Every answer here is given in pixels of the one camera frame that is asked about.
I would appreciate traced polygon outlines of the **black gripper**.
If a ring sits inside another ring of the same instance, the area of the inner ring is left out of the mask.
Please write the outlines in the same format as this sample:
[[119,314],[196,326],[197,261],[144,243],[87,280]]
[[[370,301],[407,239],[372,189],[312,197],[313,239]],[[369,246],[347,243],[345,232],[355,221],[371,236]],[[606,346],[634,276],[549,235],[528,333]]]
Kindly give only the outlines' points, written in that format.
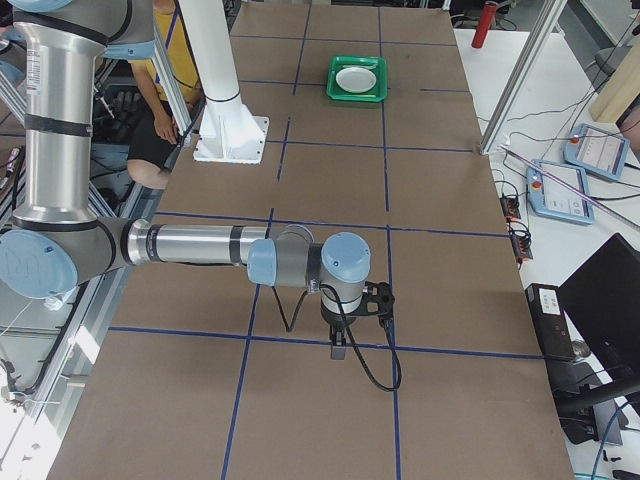
[[387,282],[364,283],[362,294],[354,301],[347,302],[333,286],[322,284],[321,315],[329,324],[330,359],[344,360],[347,351],[345,326],[351,325],[357,318],[373,317],[378,319],[381,328],[389,328],[394,320],[394,303],[391,286]]

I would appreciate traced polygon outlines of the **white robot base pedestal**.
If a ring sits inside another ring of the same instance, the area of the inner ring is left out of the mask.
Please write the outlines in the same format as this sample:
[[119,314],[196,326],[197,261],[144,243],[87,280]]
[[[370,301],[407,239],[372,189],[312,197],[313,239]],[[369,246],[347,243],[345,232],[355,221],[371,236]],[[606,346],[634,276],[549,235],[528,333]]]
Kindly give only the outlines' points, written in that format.
[[179,8],[206,100],[194,159],[260,163],[269,119],[242,100],[223,3],[185,0]]

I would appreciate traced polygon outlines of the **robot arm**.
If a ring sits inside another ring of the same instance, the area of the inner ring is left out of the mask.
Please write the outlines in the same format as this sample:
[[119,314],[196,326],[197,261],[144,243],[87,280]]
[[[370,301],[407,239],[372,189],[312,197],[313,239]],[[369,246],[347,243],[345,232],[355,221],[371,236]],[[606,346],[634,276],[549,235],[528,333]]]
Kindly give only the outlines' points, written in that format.
[[392,330],[391,288],[369,281],[370,249],[356,234],[317,243],[300,225],[171,226],[90,211],[94,64],[158,52],[149,2],[17,1],[13,20],[27,66],[26,197],[1,237],[1,278],[12,290],[43,299],[147,262],[234,265],[258,285],[319,293],[335,359],[355,347],[357,318],[376,316]]

